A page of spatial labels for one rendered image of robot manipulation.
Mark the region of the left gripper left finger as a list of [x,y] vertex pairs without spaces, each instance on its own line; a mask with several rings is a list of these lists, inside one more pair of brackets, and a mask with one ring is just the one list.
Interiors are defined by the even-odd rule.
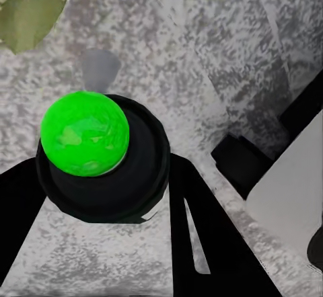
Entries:
[[0,174],[0,287],[45,199],[36,157]]

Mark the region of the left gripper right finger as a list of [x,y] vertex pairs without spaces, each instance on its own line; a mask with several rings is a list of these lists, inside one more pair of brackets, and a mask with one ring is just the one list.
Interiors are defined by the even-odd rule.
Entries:
[[[168,187],[174,297],[282,297],[194,165],[174,153]],[[185,200],[210,274],[194,268]]]

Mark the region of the insectifuge atomizer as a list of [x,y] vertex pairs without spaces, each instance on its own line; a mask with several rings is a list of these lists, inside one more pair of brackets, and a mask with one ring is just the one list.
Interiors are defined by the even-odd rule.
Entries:
[[122,68],[109,50],[76,56],[85,91],[47,110],[37,177],[61,212],[88,223],[142,224],[162,206],[170,143],[162,122],[138,101],[106,95]]

